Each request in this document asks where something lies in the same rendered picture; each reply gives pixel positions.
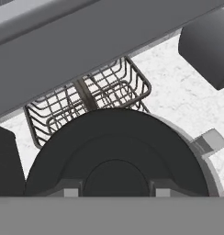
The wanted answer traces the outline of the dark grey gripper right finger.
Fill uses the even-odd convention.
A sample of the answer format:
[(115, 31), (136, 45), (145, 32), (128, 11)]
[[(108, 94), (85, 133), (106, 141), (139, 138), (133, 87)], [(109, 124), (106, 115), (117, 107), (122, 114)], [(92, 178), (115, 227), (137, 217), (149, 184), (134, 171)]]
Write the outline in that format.
[(153, 197), (202, 197), (206, 194), (199, 194), (177, 185), (170, 179), (151, 179), (149, 181), (150, 196)]

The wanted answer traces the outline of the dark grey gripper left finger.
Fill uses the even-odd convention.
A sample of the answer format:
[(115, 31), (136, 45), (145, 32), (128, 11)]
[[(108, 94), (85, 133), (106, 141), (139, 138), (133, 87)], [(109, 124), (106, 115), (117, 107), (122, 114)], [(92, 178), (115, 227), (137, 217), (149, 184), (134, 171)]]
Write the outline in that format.
[(27, 195), (34, 197), (78, 197), (82, 194), (82, 179), (61, 179), (45, 185), (29, 186)]

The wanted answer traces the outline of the grey blender jug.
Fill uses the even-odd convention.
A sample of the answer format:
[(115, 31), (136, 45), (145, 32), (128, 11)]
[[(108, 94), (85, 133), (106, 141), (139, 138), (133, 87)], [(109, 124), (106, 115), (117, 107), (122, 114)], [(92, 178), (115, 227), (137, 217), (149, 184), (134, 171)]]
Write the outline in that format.
[(209, 195), (224, 197), (222, 183), (220, 182), (217, 171), (210, 160), (211, 155), (224, 148), (223, 136), (216, 129), (209, 129), (200, 136), (193, 138), (171, 121), (154, 114), (151, 114), (151, 116), (159, 119), (161, 122), (173, 129), (191, 149), (207, 182)]

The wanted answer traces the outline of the black rounded appliance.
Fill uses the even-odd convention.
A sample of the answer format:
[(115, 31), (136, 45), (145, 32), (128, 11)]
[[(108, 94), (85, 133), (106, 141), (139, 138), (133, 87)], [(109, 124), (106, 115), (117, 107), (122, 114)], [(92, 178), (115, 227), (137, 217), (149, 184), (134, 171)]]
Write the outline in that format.
[(16, 136), (0, 127), (0, 196), (23, 196), (25, 176), (17, 150)]

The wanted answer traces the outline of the dark grey cylinder appliance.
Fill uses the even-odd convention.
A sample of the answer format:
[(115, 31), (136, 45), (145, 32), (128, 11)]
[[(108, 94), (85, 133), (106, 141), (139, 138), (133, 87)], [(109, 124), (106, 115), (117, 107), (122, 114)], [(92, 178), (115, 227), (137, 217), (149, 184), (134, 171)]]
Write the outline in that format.
[(224, 9), (182, 28), (179, 54), (216, 90), (224, 88)]

